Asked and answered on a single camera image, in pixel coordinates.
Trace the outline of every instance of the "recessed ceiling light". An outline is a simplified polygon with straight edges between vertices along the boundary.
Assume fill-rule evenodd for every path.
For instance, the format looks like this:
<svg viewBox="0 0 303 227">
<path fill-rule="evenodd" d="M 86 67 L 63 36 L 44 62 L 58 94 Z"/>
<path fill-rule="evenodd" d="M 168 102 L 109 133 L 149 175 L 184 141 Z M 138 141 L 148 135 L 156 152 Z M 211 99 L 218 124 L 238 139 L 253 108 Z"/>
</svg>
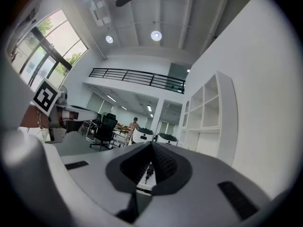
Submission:
<svg viewBox="0 0 303 227">
<path fill-rule="evenodd" d="M 151 38 L 154 41 L 159 41 L 162 38 L 162 34 L 159 31 L 152 31 Z"/>
<path fill-rule="evenodd" d="M 114 102 L 116 102 L 115 99 L 113 99 L 110 95 L 107 95 L 111 100 L 113 100 Z"/>
<path fill-rule="evenodd" d="M 108 36 L 106 36 L 106 41 L 107 41 L 107 43 L 112 43 L 112 42 L 114 42 L 114 40 L 113 40 L 113 37 L 112 36 L 110 36 L 110 35 L 108 35 Z"/>
</svg>

